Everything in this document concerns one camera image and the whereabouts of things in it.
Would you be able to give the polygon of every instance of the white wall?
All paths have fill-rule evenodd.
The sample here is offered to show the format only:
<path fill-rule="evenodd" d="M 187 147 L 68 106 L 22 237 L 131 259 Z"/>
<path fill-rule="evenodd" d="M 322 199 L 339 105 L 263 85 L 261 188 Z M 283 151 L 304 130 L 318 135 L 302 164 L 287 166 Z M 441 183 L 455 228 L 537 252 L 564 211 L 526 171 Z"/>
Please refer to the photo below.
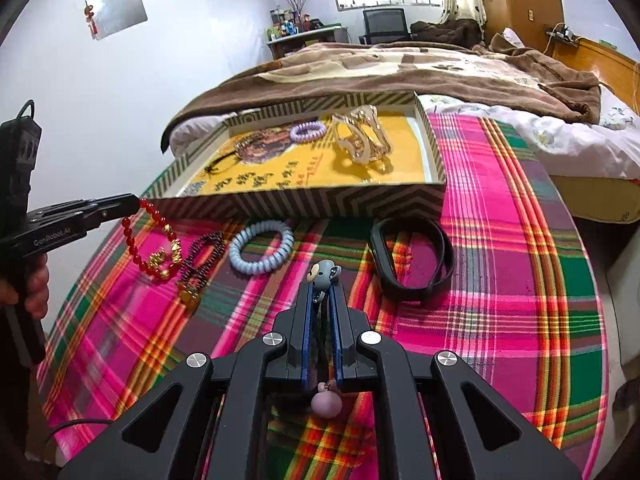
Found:
<path fill-rule="evenodd" d="M 286 0 L 278 0 L 283 9 L 289 6 Z M 364 17 L 362 9 L 338 10 L 335 0 L 308 0 L 305 12 L 312 18 L 320 18 L 323 23 L 341 23 L 348 28 L 351 43 L 359 43 L 358 37 L 364 35 Z M 404 6 L 406 24 L 410 28 L 418 20 L 424 22 L 439 22 L 442 15 L 441 7 Z"/>
<path fill-rule="evenodd" d="M 636 43 L 608 0 L 562 0 L 562 6 L 564 20 L 575 34 L 593 41 L 608 41 L 625 56 L 640 61 Z"/>
<path fill-rule="evenodd" d="M 94 41 L 84 0 L 31 0 L 0 46 L 0 122 L 43 128 L 30 208 L 140 193 L 171 162 L 160 135 L 196 95 L 270 59 L 274 0 L 143 0 L 148 21 Z M 52 252 L 45 329 L 110 226 Z"/>

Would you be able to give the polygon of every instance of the qr code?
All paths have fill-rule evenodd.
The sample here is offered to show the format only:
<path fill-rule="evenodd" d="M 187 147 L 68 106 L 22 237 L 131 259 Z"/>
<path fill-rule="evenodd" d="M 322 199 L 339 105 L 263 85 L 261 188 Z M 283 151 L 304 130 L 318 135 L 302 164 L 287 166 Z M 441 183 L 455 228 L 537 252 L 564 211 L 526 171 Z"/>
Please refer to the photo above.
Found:
<path fill-rule="evenodd" d="M 180 197 L 198 196 L 200 194 L 202 186 L 204 186 L 204 183 L 204 180 L 201 180 L 200 182 L 191 182 L 187 187 L 184 188 L 182 193 L 180 193 Z"/>

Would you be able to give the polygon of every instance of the purple coil hair tie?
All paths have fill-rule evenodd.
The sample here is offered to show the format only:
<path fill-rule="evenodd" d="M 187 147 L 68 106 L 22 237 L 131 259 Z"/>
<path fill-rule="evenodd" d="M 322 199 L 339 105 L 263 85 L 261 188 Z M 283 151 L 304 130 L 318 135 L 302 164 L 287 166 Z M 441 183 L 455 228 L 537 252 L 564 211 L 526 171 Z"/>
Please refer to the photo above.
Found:
<path fill-rule="evenodd" d="M 289 137 L 296 144 L 306 144 L 322 139 L 326 133 L 326 126 L 320 121 L 296 124 L 289 132 Z"/>

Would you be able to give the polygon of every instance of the human hand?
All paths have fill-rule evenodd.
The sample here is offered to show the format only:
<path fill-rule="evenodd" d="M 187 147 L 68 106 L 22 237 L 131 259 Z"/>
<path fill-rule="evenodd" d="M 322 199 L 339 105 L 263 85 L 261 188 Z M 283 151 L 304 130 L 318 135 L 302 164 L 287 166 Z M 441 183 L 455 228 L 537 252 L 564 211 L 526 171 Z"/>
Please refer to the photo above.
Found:
<path fill-rule="evenodd" d="M 35 272 L 27 280 L 28 297 L 24 307 L 35 319 L 42 319 L 47 315 L 47 302 L 49 301 L 49 269 L 47 268 L 47 255 L 43 254 L 38 259 Z M 9 283 L 0 278 L 0 304 L 13 305 L 18 303 L 18 293 Z"/>

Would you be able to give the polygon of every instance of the red bead bracelet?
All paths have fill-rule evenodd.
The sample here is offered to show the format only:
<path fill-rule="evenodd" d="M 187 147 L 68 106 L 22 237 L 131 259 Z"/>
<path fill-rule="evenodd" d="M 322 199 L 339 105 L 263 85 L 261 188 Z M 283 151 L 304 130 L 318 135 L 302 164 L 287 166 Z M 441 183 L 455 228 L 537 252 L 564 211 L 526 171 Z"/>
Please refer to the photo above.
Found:
<path fill-rule="evenodd" d="M 142 272 L 148 274 L 156 280 L 167 282 L 178 273 L 180 267 L 182 266 L 182 249 L 180 247 L 180 241 L 177 240 L 177 236 L 175 235 L 174 230 L 166 222 L 166 218 L 162 216 L 162 213 L 159 212 L 155 207 L 153 207 L 149 202 L 147 202 L 145 198 L 140 199 L 140 209 L 144 209 L 147 213 L 149 213 L 151 215 L 151 218 L 156 221 L 162 228 L 167 239 L 171 242 L 174 256 L 172 257 L 171 264 L 166 269 L 160 269 L 158 265 L 150 265 L 149 263 L 142 261 L 142 256 L 138 254 L 136 239 L 133 237 L 133 231 L 131 229 L 131 218 L 127 216 L 122 219 L 122 233 L 126 238 L 125 243 L 129 247 L 129 254 L 133 256 L 133 262 L 140 268 Z"/>

